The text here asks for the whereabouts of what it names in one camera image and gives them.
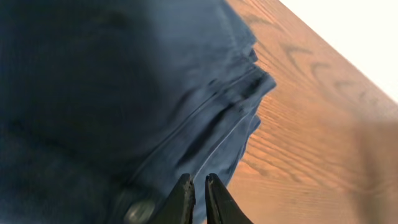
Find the wooden surface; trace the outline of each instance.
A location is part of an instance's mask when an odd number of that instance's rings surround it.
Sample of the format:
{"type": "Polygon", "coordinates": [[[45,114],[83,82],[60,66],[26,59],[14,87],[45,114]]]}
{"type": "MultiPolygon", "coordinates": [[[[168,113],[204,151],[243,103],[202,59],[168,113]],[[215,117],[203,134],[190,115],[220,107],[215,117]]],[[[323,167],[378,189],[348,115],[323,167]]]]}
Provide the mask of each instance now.
{"type": "Polygon", "coordinates": [[[245,214],[254,223],[398,223],[398,106],[279,1],[229,3],[278,84],[229,186],[245,214]]]}

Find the dark blue fabric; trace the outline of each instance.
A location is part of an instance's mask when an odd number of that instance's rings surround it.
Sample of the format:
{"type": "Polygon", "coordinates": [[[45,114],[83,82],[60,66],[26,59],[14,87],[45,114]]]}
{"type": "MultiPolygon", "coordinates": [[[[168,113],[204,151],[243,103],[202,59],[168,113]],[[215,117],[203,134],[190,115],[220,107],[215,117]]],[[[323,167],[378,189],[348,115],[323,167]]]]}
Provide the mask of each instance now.
{"type": "Polygon", "coordinates": [[[0,2],[0,223],[121,223],[227,184],[275,87],[223,0],[0,2]]]}

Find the navy blue garment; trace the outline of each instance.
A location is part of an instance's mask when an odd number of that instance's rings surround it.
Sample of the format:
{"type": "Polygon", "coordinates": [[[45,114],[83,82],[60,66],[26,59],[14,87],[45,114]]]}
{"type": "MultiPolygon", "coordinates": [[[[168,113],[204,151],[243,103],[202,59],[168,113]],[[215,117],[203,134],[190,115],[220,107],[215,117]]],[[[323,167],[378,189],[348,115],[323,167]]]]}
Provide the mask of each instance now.
{"type": "Polygon", "coordinates": [[[227,184],[275,87],[223,0],[0,3],[0,223],[122,223],[227,184]]]}

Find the white wall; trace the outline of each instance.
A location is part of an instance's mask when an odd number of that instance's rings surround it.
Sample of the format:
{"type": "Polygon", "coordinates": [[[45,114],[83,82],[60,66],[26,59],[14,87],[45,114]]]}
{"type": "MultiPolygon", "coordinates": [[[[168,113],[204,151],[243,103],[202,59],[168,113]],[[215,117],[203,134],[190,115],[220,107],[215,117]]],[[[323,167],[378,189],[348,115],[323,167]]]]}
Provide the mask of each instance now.
{"type": "Polygon", "coordinates": [[[398,102],[397,0],[280,0],[398,102]]]}

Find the button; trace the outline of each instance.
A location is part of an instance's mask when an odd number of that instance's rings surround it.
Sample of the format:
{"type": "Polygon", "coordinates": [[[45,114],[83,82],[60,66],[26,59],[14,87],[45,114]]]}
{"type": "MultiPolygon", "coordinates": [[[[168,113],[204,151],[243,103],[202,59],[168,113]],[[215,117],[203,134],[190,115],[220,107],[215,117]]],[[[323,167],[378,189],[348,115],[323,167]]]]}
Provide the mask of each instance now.
{"type": "Polygon", "coordinates": [[[155,210],[155,203],[150,200],[137,202],[130,206],[124,217],[128,224],[141,224],[149,220],[155,210]]]}

